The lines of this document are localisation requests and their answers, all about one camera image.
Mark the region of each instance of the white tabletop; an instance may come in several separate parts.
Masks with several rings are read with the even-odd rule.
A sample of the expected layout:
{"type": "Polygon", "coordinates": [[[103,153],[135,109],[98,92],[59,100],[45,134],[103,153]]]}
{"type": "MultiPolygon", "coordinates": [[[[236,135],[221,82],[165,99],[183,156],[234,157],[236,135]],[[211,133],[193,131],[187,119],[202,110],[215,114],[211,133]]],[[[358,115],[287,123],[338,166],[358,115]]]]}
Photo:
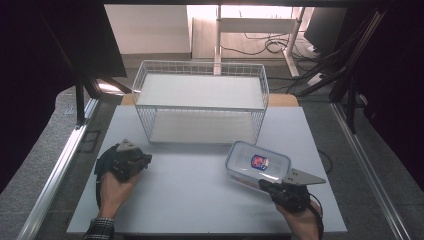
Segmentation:
{"type": "MultiPolygon", "coordinates": [[[[290,232],[268,194],[227,179],[225,161],[230,145],[151,145],[134,106],[117,107],[100,155],[124,138],[152,154],[153,159],[115,219],[117,233],[290,232]]],[[[257,145],[288,156],[296,169],[327,179],[300,107],[268,108],[257,145]]],[[[323,205],[325,231],[346,231],[328,179],[326,184],[308,189],[323,205]]],[[[85,233],[97,213],[92,173],[67,232],[85,233]]]]}

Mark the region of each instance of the wrist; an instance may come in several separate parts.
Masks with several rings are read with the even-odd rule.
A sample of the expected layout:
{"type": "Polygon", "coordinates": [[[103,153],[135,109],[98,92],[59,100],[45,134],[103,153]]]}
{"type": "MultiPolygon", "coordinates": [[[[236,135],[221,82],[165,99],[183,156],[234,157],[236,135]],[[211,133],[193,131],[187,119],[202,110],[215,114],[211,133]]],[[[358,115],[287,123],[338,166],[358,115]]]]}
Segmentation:
{"type": "Polygon", "coordinates": [[[102,205],[97,217],[115,219],[119,206],[102,205]]]}

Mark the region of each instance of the sleeve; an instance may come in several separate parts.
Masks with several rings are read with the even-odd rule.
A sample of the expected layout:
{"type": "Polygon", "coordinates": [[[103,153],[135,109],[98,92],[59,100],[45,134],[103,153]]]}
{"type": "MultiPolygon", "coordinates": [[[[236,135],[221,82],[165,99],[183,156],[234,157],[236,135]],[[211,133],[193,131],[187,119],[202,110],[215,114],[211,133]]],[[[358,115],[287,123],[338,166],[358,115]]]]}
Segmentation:
{"type": "Polygon", "coordinates": [[[91,220],[90,227],[84,235],[84,239],[113,239],[115,228],[114,220],[110,218],[94,218],[91,220]]]}

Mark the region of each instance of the wall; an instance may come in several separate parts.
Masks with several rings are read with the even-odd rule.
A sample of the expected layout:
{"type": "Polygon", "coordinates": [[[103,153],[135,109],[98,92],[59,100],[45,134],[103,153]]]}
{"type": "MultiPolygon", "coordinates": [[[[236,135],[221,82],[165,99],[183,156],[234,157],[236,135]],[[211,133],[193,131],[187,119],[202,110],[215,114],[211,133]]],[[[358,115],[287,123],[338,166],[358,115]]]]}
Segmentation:
{"type": "Polygon", "coordinates": [[[121,54],[191,52],[191,20],[188,21],[186,6],[105,8],[121,54]]]}

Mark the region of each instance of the black strap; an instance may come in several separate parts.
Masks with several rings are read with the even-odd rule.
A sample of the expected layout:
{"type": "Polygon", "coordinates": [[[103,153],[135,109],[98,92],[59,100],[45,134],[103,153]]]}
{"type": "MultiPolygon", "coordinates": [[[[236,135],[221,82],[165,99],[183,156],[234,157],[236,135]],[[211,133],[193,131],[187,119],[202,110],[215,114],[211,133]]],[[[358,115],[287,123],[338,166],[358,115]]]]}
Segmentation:
{"type": "Polygon", "coordinates": [[[318,225],[318,237],[321,240],[324,235],[324,223],[322,222],[322,216],[310,203],[307,203],[306,207],[315,215],[318,225]]]}

